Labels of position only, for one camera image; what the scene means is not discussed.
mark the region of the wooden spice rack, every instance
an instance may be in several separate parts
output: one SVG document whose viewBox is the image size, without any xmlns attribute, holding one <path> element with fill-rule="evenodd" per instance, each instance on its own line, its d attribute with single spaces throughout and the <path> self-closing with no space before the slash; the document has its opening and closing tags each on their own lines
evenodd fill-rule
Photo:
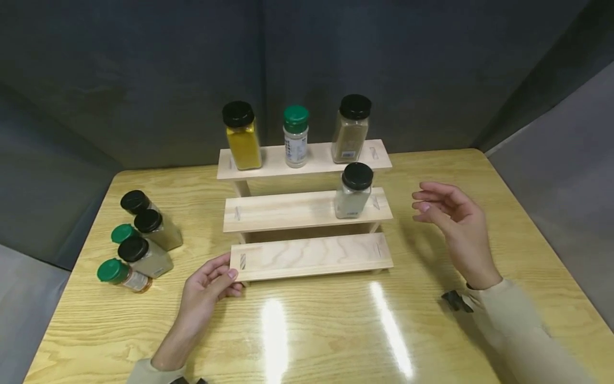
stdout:
<svg viewBox="0 0 614 384">
<path fill-rule="evenodd" d="M 223 231 L 237 233 L 240 245 L 230 251 L 230 267 L 239 271 L 237 281 L 271 280 L 331 273 L 380 271 L 392 268 L 392 258 L 379 223 L 392 219 L 384 190 L 374 187 L 357 219 L 337 219 L 333 201 L 336 191 L 251 196 L 247 180 L 310 173 L 341 173 L 346 164 L 335 164 L 331 143 L 308 145 L 308 161 L 301 168 L 286 165 L 285 147 L 262 148 L 263 166 L 239 171 L 229 149 L 220 151 L 217 179 L 231 181 L 236 198 L 226 199 Z M 380 140 L 366 140 L 359 162 L 374 170 L 392 168 Z M 249 243 L 250 232 L 371 223 L 369 233 L 299 240 Z"/>
</svg>

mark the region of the beige sleeve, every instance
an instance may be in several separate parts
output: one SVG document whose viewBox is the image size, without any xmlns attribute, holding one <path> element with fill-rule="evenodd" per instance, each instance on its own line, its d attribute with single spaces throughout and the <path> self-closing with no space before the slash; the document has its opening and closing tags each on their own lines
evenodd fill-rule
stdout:
<svg viewBox="0 0 614 384">
<path fill-rule="evenodd" d="M 126 384 L 171 384 L 182 377 L 185 367 L 169 372 L 161 372 L 152 367 L 151 359 L 136 362 Z"/>
<path fill-rule="evenodd" d="M 593 383 L 548 335 L 530 299 L 509 280 L 463 296 L 476 325 L 522 384 Z"/>
</svg>

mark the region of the green lid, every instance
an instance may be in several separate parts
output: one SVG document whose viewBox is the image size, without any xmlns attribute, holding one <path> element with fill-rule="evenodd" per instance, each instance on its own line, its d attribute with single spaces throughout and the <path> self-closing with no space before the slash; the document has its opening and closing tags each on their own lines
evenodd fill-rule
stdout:
<svg viewBox="0 0 614 384">
<path fill-rule="evenodd" d="M 122 224 L 115 227 L 113 232 L 111 232 L 111 241 L 117 244 L 121 244 L 122 241 L 126 240 L 131 236 L 141 236 L 139 231 L 134 229 L 134 227 L 130 224 Z"/>
<path fill-rule="evenodd" d="M 303 133 L 307 129 L 309 111 L 300 105 L 291 105 L 284 111 L 284 128 L 290 133 Z"/>
<path fill-rule="evenodd" d="M 126 280 L 130 268 L 123 262 L 117 259 L 111 259 L 103 262 L 98 267 L 98 279 L 111 284 L 119 284 Z"/>
</svg>

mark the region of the table surface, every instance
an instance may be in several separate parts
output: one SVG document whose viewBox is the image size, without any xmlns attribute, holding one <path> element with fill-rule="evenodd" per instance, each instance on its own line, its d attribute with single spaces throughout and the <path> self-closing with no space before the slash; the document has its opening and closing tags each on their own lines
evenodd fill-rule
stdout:
<svg viewBox="0 0 614 384">
<path fill-rule="evenodd" d="M 394 268 L 252 283 L 240 299 L 218 303 L 188 377 L 213 383 L 493 383 L 506 375 L 469 314 L 439 301 L 464 282 L 440 233 L 412 221 L 410 193 L 420 181 L 456 184 L 486 211 L 500 271 L 535 301 L 550 333 L 599 380 L 614 377 L 614 336 L 486 157 L 471 149 L 391 155 L 377 172 L 394 219 L 382 224 Z M 25 380 L 27 384 L 123 383 L 171 326 L 185 279 L 237 244 L 222 233 L 229 182 L 216 166 L 124 171 L 113 180 Z M 250 181 L 254 195 L 330 190 L 335 174 Z M 119 200 L 142 189 L 181 228 L 175 268 L 133 294 L 98 282 L 116 255 L 110 232 L 131 216 Z M 259 241 L 357 233 L 351 225 L 260 233 Z"/>
</svg>

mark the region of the spice jar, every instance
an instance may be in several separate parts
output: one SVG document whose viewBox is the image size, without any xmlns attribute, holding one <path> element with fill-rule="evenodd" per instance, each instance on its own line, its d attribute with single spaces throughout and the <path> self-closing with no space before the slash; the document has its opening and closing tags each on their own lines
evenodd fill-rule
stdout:
<svg viewBox="0 0 614 384">
<path fill-rule="evenodd" d="M 117 259 L 103 262 L 98 267 L 97 276 L 100 281 L 124 286 L 136 293 L 143 293 L 152 285 L 151 277 L 133 270 L 132 267 Z"/>
<path fill-rule="evenodd" d="M 373 170 L 363 163 L 348 164 L 341 174 L 341 184 L 335 194 L 335 216 L 355 219 L 360 216 L 371 195 Z"/>
<path fill-rule="evenodd" d="M 308 118 L 309 112 L 300 105 L 289 106 L 284 111 L 284 136 L 288 167 L 300 168 L 307 162 Z"/>
<path fill-rule="evenodd" d="M 238 170 L 262 167 L 260 141 L 252 106 L 245 101 L 233 101 L 222 109 L 226 137 Z"/>
<path fill-rule="evenodd" d="M 111 232 L 111 241 L 117 244 L 121 244 L 122 241 L 126 240 L 128 237 L 131 236 L 140 237 L 141 233 L 130 224 L 120 224 L 115 227 L 113 232 Z"/>
<path fill-rule="evenodd" d="M 122 197 L 120 201 L 120 205 L 123 209 L 125 209 L 128 213 L 137 215 L 144 210 L 155 210 L 160 211 L 154 203 L 149 200 L 149 197 L 143 193 L 141 190 L 131 190 L 127 194 Z"/>
<path fill-rule="evenodd" d="M 335 163 L 358 161 L 369 130 L 370 114 L 371 100 L 362 95 L 348 95 L 341 100 L 330 146 Z"/>
<path fill-rule="evenodd" d="M 119 244 L 117 254 L 137 272 L 158 278 L 173 269 L 168 253 L 153 241 L 142 237 L 129 237 Z"/>
<path fill-rule="evenodd" d="M 145 210 L 134 218 L 134 226 L 143 234 L 161 246 L 165 251 L 170 251 L 184 243 L 181 232 L 173 222 L 158 211 Z"/>
</svg>

